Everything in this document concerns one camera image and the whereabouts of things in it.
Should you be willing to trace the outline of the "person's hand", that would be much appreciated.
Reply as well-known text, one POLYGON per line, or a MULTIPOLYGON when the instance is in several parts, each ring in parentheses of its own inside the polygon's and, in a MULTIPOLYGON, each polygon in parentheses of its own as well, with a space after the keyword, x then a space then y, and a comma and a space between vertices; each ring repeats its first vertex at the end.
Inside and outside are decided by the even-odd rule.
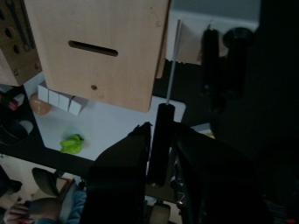
POLYGON ((24 204, 14 204, 4 213, 4 224, 34 224, 30 214, 24 204))

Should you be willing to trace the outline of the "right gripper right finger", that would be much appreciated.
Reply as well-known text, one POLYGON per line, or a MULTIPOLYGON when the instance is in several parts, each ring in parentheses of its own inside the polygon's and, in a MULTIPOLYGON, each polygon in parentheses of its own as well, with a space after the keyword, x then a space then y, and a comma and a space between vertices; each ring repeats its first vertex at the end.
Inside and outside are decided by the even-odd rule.
POLYGON ((230 145, 174 125, 188 224, 274 224, 250 159, 230 145))

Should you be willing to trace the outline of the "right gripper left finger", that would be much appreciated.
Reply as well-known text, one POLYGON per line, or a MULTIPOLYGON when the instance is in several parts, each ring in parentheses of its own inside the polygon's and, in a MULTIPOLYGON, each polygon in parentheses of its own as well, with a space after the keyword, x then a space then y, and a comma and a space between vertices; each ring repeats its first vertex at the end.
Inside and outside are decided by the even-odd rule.
POLYGON ((79 224, 143 224, 151 123, 138 125, 88 170, 79 224))

